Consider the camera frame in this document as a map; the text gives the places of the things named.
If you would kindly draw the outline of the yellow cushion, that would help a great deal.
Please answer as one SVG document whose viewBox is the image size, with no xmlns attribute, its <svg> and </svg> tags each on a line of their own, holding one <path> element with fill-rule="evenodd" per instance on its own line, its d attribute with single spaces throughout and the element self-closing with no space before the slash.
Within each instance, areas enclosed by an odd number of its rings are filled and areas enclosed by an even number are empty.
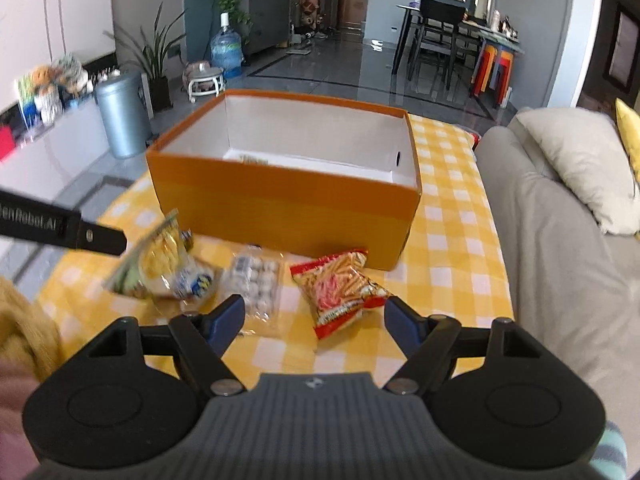
<svg viewBox="0 0 640 480">
<path fill-rule="evenodd" d="M 616 125 L 634 177 L 640 182 L 640 116 L 621 99 L 615 101 Z"/>
</svg>

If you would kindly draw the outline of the blue water jug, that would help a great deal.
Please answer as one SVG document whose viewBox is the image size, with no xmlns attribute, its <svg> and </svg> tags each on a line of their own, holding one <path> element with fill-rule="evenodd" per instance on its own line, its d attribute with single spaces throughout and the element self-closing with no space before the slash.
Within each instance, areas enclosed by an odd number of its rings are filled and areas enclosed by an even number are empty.
<svg viewBox="0 0 640 480">
<path fill-rule="evenodd" d="M 242 73 L 242 38 L 231 27 L 229 14 L 220 14 L 220 29 L 209 43 L 213 66 L 222 69 L 224 78 L 232 79 Z"/>
</svg>

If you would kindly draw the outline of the yellow green snack bag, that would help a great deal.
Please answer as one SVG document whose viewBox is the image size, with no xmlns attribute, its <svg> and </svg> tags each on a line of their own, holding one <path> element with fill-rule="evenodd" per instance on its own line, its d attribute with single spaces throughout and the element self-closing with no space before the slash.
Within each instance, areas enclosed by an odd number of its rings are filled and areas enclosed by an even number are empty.
<svg viewBox="0 0 640 480">
<path fill-rule="evenodd" d="M 193 246 L 192 232 L 180 228 L 174 209 L 128 250 L 103 287 L 139 300 L 199 304 L 215 295 L 222 270 L 192 255 Z"/>
</svg>

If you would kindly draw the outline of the dark teal cabinet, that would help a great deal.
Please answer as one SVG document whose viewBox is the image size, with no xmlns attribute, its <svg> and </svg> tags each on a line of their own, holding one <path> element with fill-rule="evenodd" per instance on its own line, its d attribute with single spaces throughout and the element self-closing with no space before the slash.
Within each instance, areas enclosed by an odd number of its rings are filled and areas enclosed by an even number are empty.
<svg viewBox="0 0 640 480">
<path fill-rule="evenodd" d="M 183 0 L 186 58 L 208 60 L 210 40 L 220 29 L 221 14 L 240 34 L 243 54 L 280 46 L 290 36 L 291 0 Z"/>
</svg>

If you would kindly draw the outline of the grey metal trash can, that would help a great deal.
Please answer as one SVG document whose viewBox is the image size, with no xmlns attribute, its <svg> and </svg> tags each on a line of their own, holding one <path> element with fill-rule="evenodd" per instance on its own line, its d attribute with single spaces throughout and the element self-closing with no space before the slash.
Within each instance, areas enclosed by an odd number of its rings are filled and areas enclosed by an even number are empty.
<svg viewBox="0 0 640 480">
<path fill-rule="evenodd" d="M 152 129 L 141 74 L 127 72 L 108 78 L 96 85 L 93 94 L 113 156 L 124 159 L 143 153 Z"/>
</svg>

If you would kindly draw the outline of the orange red stacked stools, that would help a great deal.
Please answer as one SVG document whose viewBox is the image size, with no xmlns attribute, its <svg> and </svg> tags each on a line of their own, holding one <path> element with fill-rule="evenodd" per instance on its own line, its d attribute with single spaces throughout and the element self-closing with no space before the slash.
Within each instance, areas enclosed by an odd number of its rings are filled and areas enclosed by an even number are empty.
<svg viewBox="0 0 640 480">
<path fill-rule="evenodd" d="M 476 98 L 491 90 L 494 92 L 495 107 L 506 108 L 511 92 L 513 65 L 512 51 L 485 42 L 480 48 L 480 55 L 472 73 L 471 96 Z"/>
</svg>

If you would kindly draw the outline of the black dining chair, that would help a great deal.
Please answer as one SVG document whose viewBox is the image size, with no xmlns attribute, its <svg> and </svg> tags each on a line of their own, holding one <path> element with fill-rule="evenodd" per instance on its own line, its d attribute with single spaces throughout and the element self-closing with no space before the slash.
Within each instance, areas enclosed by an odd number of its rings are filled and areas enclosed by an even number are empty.
<svg viewBox="0 0 640 480">
<path fill-rule="evenodd" d="M 465 7 L 449 1 L 421 0 L 419 11 L 421 24 L 410 49 L 407 77 L 409 80 L 413 78 L 425 52 L 435 53 L 446 61 L 442 81 L 449 90 Z"/>
</svg>

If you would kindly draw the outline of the red snack stick bag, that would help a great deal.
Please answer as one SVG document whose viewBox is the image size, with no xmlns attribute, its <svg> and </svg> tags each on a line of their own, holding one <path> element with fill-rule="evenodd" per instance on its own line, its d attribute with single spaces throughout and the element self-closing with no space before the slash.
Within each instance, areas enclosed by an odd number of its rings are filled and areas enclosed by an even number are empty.
<svg viewBox="0 0 640 480">
<path fill-rule="evenodd" d="M 319 340 L 355 322 L 367 310 L 383 307 L 392 294 L 363 269 L 368 252 L 346 250 L 290 267 L 291 278 L 312 307 Z"/>
</svg>

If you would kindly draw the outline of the small white stool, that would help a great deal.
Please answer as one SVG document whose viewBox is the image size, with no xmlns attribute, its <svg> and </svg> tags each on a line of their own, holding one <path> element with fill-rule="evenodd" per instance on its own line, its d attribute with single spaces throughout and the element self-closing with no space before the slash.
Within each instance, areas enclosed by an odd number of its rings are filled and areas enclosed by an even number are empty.
<svg viewBox="0 0 640 480">
<path fill-rule="evenodd" d="M 202 96 L 220 96 L 226 87 L 224 71 L 220 67 L 194 68 L 186 75 L 186 94 L 191 103 Z"/>
</svg>

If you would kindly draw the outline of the potted green plant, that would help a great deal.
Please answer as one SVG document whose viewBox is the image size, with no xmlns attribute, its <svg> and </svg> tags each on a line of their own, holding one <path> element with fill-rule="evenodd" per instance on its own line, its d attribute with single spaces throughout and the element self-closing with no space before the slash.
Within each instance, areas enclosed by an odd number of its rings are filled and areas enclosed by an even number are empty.
<svg viewBox="0 0 640 480">
<path fill-rule="evenodd" d="M 154 113 L 169 110 L 172 107 L 169 79 L 166 75 L 166 61 L 168 54 L 174 47 L 180 46 L 186 38 L 186 33 L 170 39 L 171 29 L 183 18 L 184 11 L 178 14 L 169 23 L 162 24 L 164 3 L 161 2 L 155 13 L 152 32 L 148 35 L 143 27 L 139 29 L 140 38 L 127 32 L 119 24 L 113 25 L 113 30 L 104 30 L 103 35 L 114 41 L 119 47 L 124 48 L 134 58 L 126 61 L 126 64 L 137 67 L 146 76 L 149 87 L 149 100 Z"/>
</svg>

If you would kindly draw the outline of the dark dining table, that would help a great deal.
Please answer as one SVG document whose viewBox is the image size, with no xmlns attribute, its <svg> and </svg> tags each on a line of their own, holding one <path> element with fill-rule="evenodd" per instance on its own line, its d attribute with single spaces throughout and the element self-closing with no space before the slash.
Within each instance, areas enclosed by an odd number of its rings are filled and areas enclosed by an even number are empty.
<svg viewBox="0 0 640 480">
<path fill-rule="evenodd" d="M 426 27 L 427 36 L 436 36 L 436 44 L 451 46 L 454 29 L 450 24 L 446 24 L 434 18 L 422 18 L 420 10 L 416 4 L 405 6 L 398 4 L 397 7 L 405 11 L 404 18 L 399 32 L 398 44 L 392 64 L 392 75 L 398 73 L 402 56 L 409 38 L 409 32 L 414 28 L 417 34 L 422 26 Z M 506 38 L 498 32 L 493 32 L 486 27 L 475 22 L 462 21 L 458 25 L 456 37 L 456 60 L 462 62 L 468 56 L 474 56 L 475 65 L 471 77 L 472 84 L 475 84 L 477 74 L 483 76 L 480 90 L 485 91 L 487 86 L 496 88 L 500 81 L 499 69 L 496 65 L 498 61 L 507 60 L 506 67 L 512 70 L 514 58 L 523 55 L 524 50 L 514 40 Z"/>
</svg>

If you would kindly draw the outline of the clear bag of white candies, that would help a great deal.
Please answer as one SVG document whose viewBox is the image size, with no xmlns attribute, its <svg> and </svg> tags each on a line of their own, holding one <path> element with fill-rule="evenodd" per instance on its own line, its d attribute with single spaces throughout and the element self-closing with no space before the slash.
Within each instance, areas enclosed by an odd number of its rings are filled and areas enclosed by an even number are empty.
<svg viewBox="0 0 640 480">
<path fill-rule="evenodd" d="M 219 298 L 239 295 L 244 301 L 244 336 L 277 338 L 284 257 L 260 246 L 240 247 L 222 274 Z"/>
</svg>

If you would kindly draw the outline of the orange cardboard box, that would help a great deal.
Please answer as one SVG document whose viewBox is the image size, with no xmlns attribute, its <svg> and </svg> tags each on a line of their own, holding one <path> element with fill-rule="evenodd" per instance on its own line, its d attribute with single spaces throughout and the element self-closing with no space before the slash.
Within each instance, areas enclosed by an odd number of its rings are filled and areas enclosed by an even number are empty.
<svg viewBox="0 0 640 480">
<path fill-rule="evenodd" d="M 363 249 L 381 271 L 398 263 L 422 195 L 407 112 L 332 96 L 230 90 L 145 158 L 160 209 L 184 228 L 309 258 Z"/>
</svg>

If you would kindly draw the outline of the yellow white checkered tablecloth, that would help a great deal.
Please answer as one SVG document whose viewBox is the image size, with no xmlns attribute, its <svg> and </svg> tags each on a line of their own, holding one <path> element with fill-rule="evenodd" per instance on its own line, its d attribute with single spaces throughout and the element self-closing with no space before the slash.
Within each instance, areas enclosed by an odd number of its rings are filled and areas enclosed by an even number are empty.
<svg viewBox="0 0 640 480">
<path fill-rule="evenodd" d="M 465 326 L 487 327 L 512 314 L 508 279 L 480 172 L 462 129 L 413 115 L 423 193 L 408 243 L 393 271 L 371 272 L 422 315 L 442 313 Z M 69 358 L 121 316 L 143 325 L 167 318 L 150 304 L 116 296 L 103 287 L 113 259 L 70 252 L 37 297 L 58 326 Z M 262 373 L 368 372 L 383 385 L 405 361 L 375 309 L 329 338 L 314 336 L 310 307 L 288 275 L 280 290 L 278 331 L 272 338 L 241 336 L 224 362 L 247 387 Z"/>
</svg>

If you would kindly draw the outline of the small white green packet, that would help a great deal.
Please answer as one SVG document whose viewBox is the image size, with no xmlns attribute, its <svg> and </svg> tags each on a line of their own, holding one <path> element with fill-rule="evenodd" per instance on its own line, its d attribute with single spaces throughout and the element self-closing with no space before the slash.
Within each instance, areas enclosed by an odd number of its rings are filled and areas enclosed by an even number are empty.
<svg viewBox="0 0 640 480">
<path fill-rule="evenodd" d="M 267 159 L 249 155 L 249 154 L 240 155 L 239 161 L 242 162 L 243 164 L 262 165 L 262 166 L 269 165 L 269 162 Z"/>
</svg>

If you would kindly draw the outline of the beige cushion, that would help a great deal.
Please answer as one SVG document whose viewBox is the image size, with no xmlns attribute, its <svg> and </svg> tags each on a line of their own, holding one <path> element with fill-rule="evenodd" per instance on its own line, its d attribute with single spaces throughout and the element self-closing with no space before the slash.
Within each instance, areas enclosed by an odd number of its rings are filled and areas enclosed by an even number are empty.
<svg viewBox="0 0 640 480">
<path fill-rule="evenodd" d="M 611 118 L 580 107 L 546 107 L 515 119 L 603 233 L 639 232 L 639 185 Z"/>
</svg>

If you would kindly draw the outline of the beige sofa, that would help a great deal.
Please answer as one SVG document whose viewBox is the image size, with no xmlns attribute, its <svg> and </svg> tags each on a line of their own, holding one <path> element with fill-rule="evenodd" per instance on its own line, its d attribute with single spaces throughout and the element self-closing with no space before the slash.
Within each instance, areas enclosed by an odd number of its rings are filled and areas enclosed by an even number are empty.
<svg viewBox="0 0 640 480">
<path fill-rule="evenodd" d="M 639 241 L 601 231 L 515 119 L 475 150 L 516 322 L 600 396 L 639 470 Z"/>
</svg>

